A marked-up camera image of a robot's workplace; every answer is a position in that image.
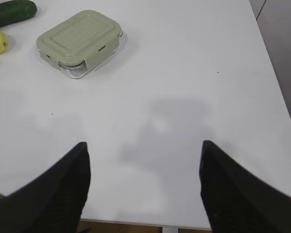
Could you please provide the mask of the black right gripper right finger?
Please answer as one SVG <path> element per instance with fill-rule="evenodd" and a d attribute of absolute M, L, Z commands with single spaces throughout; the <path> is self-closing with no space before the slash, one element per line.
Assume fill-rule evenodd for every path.
<path fill-rule="evenodd" d="M 215 143 L 202 144 L 201 199 L 214 233 L 291 233 L 291 197 L 268 185 Z"/>

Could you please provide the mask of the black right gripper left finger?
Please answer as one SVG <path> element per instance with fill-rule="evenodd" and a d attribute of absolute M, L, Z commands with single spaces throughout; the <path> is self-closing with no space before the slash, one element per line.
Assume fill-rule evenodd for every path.
<path fill-rule="evenodd" d="M 75 233 L 91 183 L 85 142 L 0 200 L 0 233 Z"/>

